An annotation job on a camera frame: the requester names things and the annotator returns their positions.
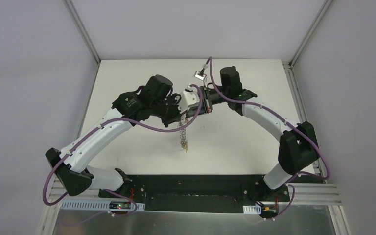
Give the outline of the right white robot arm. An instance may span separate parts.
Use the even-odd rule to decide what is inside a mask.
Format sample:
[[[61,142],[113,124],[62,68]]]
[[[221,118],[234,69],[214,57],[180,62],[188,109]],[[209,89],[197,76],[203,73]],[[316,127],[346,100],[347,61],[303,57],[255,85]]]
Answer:
[[[263,200],[272,200],[281,186],[321,157],[314,127],[307,121],[290,121],[266,106],[256,93],[243,87],[235,66],[220,70],[220,85],[216,85],[212,74],[206,75],[206,68],[204,65],[194,74],[203,81],[199,91],[186,89],[181,94],[182,110],[188,116],[201,115],[210,113],[214,105],[226,103],[231,110],[270,133],[279,142],[278,162],[259,180],[257,189]]]

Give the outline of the metal disc keyring with rings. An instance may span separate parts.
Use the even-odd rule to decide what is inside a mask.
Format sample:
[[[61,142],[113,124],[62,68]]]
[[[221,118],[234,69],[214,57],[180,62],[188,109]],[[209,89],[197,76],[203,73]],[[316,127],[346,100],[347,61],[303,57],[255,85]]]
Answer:
[[[179,122],[178,122],[178,127],[183,127],[185,126],[186,124],[189,123],[189,120],[188,118],[186,117],[185,114],[182,114]],[[179,130],[179,135],[180,135],[180,146],[186,151],[186,153],[188,152],[188,140],[187,140],[187,136],[186,136],[186,129],[181,129]]]

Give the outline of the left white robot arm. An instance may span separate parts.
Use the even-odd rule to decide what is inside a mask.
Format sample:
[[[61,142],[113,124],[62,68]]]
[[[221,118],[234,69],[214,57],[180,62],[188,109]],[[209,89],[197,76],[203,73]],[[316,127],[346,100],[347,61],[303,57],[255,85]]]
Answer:
[[[143,124],[151,116],[158,117],[165,129],[177,122],[188,109],[187,101],[197,102],[193,91],[173,92],[172,82],[161,75],[149,78],[135,91],[122,93],[102,118],[77,140],[60,150],[49,149],[45,156],[68,196],[77,196],[88,189],[107,189],[118,198],[129,194],[130,185],[122,170],[106,170],[89,165],[92,159],[119,135]]]

